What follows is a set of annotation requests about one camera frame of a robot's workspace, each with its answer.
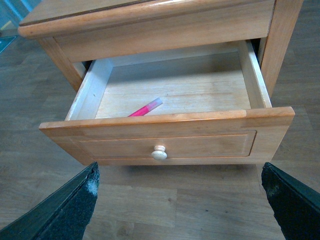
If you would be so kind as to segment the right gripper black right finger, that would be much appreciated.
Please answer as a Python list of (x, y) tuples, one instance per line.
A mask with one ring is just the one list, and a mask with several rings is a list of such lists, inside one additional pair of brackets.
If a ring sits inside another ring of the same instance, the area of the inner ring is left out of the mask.
[(320, 193), (266, 162), (261, 173), (274, 217), (286, 240), (320, 238)]

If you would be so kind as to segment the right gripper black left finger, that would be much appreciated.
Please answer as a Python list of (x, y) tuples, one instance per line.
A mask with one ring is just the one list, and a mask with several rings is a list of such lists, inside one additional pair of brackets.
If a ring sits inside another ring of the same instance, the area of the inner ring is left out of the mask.
[(2, 240), (81, 240), (98, 199), (97, 162), (0, 231)]

